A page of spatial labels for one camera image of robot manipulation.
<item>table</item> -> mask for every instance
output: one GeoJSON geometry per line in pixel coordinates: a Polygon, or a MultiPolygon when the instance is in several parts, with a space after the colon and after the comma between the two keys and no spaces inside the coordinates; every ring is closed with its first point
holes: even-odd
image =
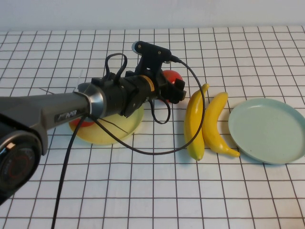
{"type": "MultiPolygon", "coordinates": [[[[229,131],[230,111],[245,100],[266,97],[305,115],[305,31],[302,26],[185,28],[96,31],[10,31],[0,33],[0,96],[68,93],[105,74],[111,53],[127,55],[127,70],[139,57],[132,43],[165,48],[209,83],[207,103],[227,91],[219,129],[236,148],[229,131]]],[[[112,72],[121,57],[110,61],[112,72]]],[[[184,144],[183,120],[196,81],[180,64],[164,64],[181,74],[186,99],[171,105],[170,122],[144,118],[125,142],[150,152],[184,144]]],[[[156,116],[166,106],[156,101],[156,116]]],[[[0,207],[0,227],[48,229],[65,151],[67,124],[48,131],[49,149],[31,180],[0,207]]],[[[58,229],[290,229],[305,228],[305,158],[273,166],[205,149],[195,162],[186,150],[145,156],[120,144],[98,146],[77,138],[65,176],[58,229]]]]}

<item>yellow plate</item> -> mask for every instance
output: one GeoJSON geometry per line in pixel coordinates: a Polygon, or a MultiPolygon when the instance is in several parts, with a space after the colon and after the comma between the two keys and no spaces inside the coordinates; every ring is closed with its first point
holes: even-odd
{"type": "MultiPolygon", "coordinates": [[[[136,130],[142,121],[143,114],[144,108],[141,106],[128,118],[120,116],[119,114],[114,114],[103,118],[103,120],[99,120],[99,122],[117,138],[123,140],[136,130]]],[[[71,123],[69,123],[69,126],[70,129],[74,131],[76,126],[71,123]]],[[[103,131],[96,123],[91,126],[81,127],[78,130],[77,137],[86,142],[97,145],[111,145],[117,142],[105,131],[103,131]]]]}

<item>black wire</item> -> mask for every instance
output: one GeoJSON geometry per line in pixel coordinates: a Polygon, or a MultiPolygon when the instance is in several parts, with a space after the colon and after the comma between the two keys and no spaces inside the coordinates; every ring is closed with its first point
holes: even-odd
{"type": "Polygon", "coordinates": [[[66,175],[66,170],[67,170],[67,166],[68,166],[68,161],[69,161],[69,156],[70,156],[70,151],[71,151],[71,148],[72,148],[72,144],[73,144],[73,141],[76,137],[76,134],[77,134],[81,124],[83,123],[83,121],[85,120],[86,117],[87,116],[83,116],[81,118],[81,120],[78,122],[78,124],[77,124],[77,126],[76,126],[76,128],[75,128],[75,130],[72,134],[72,137],[70,139],[69,146],[67,148],[66,156],[65,156],[65,159],[64,159],[63,165],[62,165],[61,178],[59,180],[59,185],[58,185],[58,192],[57,192],[57,197],[56,197],[56,202],[55,202],[55,209],[54,209],[54,215],[53,215],[53,221],[52,221],[51,229],[55,228],[57,211],[58,211],[58,206],[59,206],[59,200],[61,198],[62,185],[63,185],[63,181],[64,181],[64,178],[65,178],[65,175],[66,175]]]}
{"type": "Polygon", "coordinates": [[[202,90],[202,86],[196,76],[196,74],[193,72],[193,70],[186,64],[184,63],[183,61],[181,61],[180,59],[177,58],[177,62],[181,63],[182,65],[184,65],[191,73],[192,75],[194,76],[198,86],[199,86],[199,90],[200,90],[200,93],[201,93],[201,96],[202,96],[202,99],[203,99],[203,110],[202,110],[202,118],[201,118],[201,121],[200,121],[200,124],[199,124],[199,127],[198,127],[198,130],[196,132],[196,134],[194,135],[194,137],[188,142],[186,143],[185,145],[183,145],[182,147],[179,147],[179,148],[176,148],[174,150],[170,150],[170,151],[165,151],[165,152],[160,152],[160,153],[151,153],[151,152],[145,152],[145,151],[141,151],[139,149],[136,149],[126,143],[124,143],[123,141],[121,141],[120,139],[118,139],[116,136],[114,136],[109,130],[107,130],[106,127],[104,127],[100,122],[98,122],[97,118],[90,115],[90,118],[100,127],[102,128],[103,131],[105,131],[110,137],[112,137],[114,140],[116,140],[117,142],[119,142],[120,144],[122,144],[123,146],[135,151],[135,152],[138,152],[140,154],[145,154],[145,155],[164,155],[164,154],[171,154],[171,153],[174,153],[174,152],[177,152],[179,150],[182,150],[184,148],[186,148],[190,143],[193,142],[193,140],[197,137],[197,135],[199,134],[200,130],[201,130],[201,127],[202,127],[202,124],[203,124],[203,119],[204,119],[204,107],[205,107],[205,101],[204,101],[204,94],[203,94],[203,90],[202,90]]]}
{"type": "Polygon", "coordinates": [[[151,105],[151,111],[152,111],[152,116],[153,116],[154,121],[155,121],[156,123],[159,123],[159,124],[165,124],[165,123],[167,123],[167,122],[170,120],[170,117],[171,117],[171,107],[170,107],[170,105],[168,104],[168,102],[167,102],[160,94],[159,94],[159,96],[158,96],[158,99],[160,99],[162,102],[164,102],[165,105],[167,106],[168,115],[167,115],[167,118],[166,118],[166,120],[165,120],[164,123],[160,122],[160,121],[156,118],[156,116],[155,116],[155,114],[154,114],[154,107],[153,107],[153,102],[152,102],[152,100],[150,99],[150,100],[148,100],[148,102],[149,102],[149,104],[151,105]]]}
{"type": "Polygon", "coordinates": [[[118,70],[118,72],[117,72],[117,74],[115,76],[115,79],[114,79],[115,82],[118,82],[118,80],[121,77],[121,74],[125,70],[125,68],[127,66],[127,56],[124,55],[123,53],[114,53],[114,54],[111,54],[111,55],[107,56],[106,60],[105,60],[105,68],[106,68],[106,78],[105,78],[105,80],[109,80],[109,77],[110,77],[110,69],[109,69],[109,66],[108,66],[109,59],[112,58],[113,56],[118,56],[118,55],[122,55],[124,57],[124,63],[120,67],[120,69],[118,70]]]}

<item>toy tomato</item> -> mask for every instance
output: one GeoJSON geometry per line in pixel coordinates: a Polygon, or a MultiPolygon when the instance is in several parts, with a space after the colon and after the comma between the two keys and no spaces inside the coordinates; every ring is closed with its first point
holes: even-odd
{"type": "MultiPolygon", "coordinates": [[[[71,121],[70,123],[72,125],[75,125],[77,126],[78,122],[80,121],[81,119],[80,118],[77,118],[77,119],[74,119],[73,121],[71,121]]],[[[81,127],[87,127],[87,126],[91,126],[93,125],[95,122],[94,121],[83,121],[83,123],[81,124],[81,127]]]]}
{"type": "Polygon", "coordinates": [[[183,80],[183,78],[180,76],[180,74],[173,70],[164,70],[163,74],[164,74],[165,78],[171,83],[175,83],[176,79],[183,80]]]}

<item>yellow banana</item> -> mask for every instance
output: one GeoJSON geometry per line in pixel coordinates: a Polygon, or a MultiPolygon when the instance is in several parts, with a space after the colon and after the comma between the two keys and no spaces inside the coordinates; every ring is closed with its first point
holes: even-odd
{"type": "MultiPolygon", "coordinates": [[[[203,94],[208,90],[209,84],[202,86],[203,94]]],[[[196,91],[190,98],[186,108],[184,120],[184,139],[189,142],[196,134],[202,118],[203,100],[200,90],[196,91]]],[[[197,137],[187,146],[189,155],[196,161],[200,161],[204,155],[204,141],[202,138],[202,130],[197,137]]]]}
{"type": "Polygon", "coordinates": [[[202,134],[204,142],[216,153],[239,157],[240,153],[231,149],[220,136],[217,129],[217,121],[221,111],[228,101],[228,93],[219,93],[205,110],[202,134]]]}

